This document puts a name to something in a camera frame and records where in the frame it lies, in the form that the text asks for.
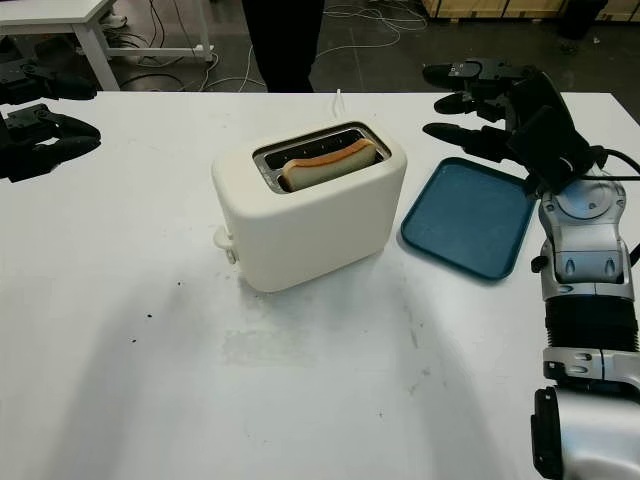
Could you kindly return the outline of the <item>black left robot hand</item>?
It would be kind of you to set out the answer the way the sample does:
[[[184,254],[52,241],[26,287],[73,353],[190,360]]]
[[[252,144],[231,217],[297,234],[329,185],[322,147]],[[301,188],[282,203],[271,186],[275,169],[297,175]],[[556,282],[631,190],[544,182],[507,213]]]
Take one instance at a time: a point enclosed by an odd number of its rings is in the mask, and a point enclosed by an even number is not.
[[[1,103],[21,108],[1,118],[1,177],[15,183],[46,175],[99,147],[97,128],[40,102],[92,100],[96,95],[93,84],[82,77],[28,59],[3,63]]]

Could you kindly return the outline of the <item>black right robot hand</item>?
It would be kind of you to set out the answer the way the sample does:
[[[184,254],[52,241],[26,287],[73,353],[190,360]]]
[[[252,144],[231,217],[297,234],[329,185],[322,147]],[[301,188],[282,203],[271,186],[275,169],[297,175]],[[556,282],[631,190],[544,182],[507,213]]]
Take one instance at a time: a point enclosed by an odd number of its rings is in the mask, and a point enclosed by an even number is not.
[[[579,178],[597,162],[597,151],[576,130],[561,94],[534,66],[467,59],[426,65],[422,75],[428,84],[451,92],[434,104],[436,112],[474,113],[491,123],[504,122],[502,129],[489,125],[479,130],[426,125],[423,131],[436,139],[486,160],[514,161],[548,184]]]

